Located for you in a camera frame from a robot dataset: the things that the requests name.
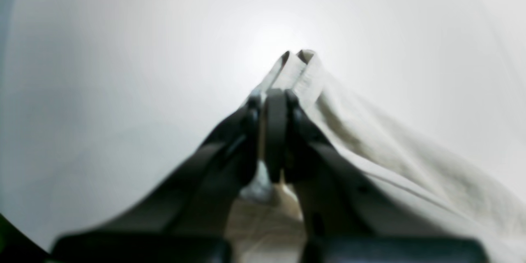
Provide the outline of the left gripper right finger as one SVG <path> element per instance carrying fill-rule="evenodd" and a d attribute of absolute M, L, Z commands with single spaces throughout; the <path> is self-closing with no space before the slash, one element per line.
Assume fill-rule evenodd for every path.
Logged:
<path fill-rule="evenodd" d="M 338 153 L 291 90 L 263 108 L 270 180 L 293 185 L 307 241 L 301 263 L 487 263 L 483 246 L 447 233 L 383 193 Z"/>

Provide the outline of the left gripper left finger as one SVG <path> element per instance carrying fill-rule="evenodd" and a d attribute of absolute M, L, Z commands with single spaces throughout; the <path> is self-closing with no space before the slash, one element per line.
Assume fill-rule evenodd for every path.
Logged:
<path fill-rule="evenodd" d="M 224 232 L 257 170 L 261 98 L 250 96 L 146 198 L 84 233 L 60 238 L 57 263 L 231 263 Z"/>

